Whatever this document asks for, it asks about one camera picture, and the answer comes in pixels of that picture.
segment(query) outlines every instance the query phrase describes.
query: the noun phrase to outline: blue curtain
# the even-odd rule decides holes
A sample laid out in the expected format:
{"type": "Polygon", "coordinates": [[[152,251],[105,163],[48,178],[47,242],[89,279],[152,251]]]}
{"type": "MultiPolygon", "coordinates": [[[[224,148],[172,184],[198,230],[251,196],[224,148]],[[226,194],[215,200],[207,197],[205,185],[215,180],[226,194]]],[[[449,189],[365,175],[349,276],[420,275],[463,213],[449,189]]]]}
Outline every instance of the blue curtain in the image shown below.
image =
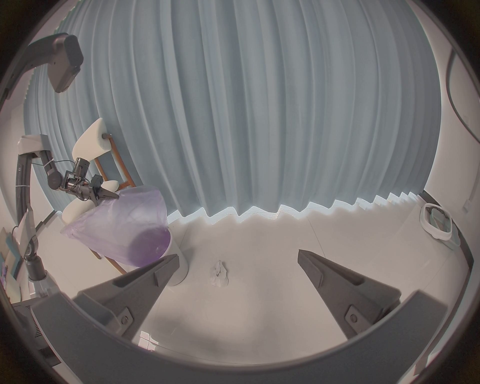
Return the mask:
{"type": "Polygon", "coordinates": [[[439,78],[403,0],[83,0],[58,31],[78,36],[84,63],[63,94],[35,70],[26,131],[70,158],[102,117],[169,213],[371,202],[418,193],[430,173],[439,78]]]}

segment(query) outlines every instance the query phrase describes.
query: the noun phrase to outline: pleated curtain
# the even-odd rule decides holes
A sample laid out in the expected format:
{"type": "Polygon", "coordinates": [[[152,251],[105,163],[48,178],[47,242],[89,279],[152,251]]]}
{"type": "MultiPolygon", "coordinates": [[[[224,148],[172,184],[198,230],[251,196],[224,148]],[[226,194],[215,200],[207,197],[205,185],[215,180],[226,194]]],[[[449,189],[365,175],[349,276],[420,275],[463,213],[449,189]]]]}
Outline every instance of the pleated curtain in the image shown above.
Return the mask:
{"type": "MultiPolygon", "coordinates": [[[[403,0],[83,0],[58,32],[78,37],[84,63],[62,94],[35,70],[25,130],[71,159],[102,117],[169,213],[371,202],[419,193],[430,173],[439,78],[403,0]]],[[[37,175],[63,209],[71,197],[37,175]]]]}

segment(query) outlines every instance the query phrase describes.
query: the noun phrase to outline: trash bag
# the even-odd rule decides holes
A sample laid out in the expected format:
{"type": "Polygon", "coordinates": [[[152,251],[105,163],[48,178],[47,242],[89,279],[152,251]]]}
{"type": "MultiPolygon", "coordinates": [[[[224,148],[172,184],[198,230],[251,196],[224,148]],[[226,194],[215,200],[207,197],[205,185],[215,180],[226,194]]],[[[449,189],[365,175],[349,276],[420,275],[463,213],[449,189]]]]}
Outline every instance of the trash bag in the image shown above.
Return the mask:
{"type": "Polygon", "coordinates": [[[141,186],[117,192],[61,232],[120,263],[142,267],[158,260],[170,245],[167,207],[160,191],[141,186]]]}

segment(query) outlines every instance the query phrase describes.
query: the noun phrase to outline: floor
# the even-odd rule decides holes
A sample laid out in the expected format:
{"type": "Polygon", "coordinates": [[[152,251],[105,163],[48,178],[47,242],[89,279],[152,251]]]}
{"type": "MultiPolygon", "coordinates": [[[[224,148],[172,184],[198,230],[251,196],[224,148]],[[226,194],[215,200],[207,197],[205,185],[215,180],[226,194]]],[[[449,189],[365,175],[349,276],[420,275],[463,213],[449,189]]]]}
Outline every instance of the floor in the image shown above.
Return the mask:
{"type": "Polygon", "coordinates": [[[449,305],[467,274],[463,254],[420,226],[424,201],[415,195],[310,204],[298,213],[253,208],[238,217],[225,210],[208,218],[169,216],[189,273],[166,287],[134,342],[157,353],[206,364],[259,364],[309,356],[346,341],[297,264],[307,249],[402,292],[417,289],[449,305]],[[222,260],[229,284],[209,283],[222,260]]]}

